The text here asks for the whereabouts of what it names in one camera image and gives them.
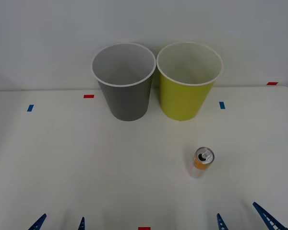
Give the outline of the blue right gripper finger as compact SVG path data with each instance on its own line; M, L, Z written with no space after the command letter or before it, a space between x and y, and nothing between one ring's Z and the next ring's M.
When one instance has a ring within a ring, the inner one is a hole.
M269 230L288 230L284 225L282 225L279 221L277 221L270 213L268 213L263 207L261 207L256 202L252 204L260 217L263 219L264 223L268 227Z
M219 230L227 230L227 226L226 224L224 223L222 217L220 216L220 214L218 213L217 214L217 224L218 224L218 228Z

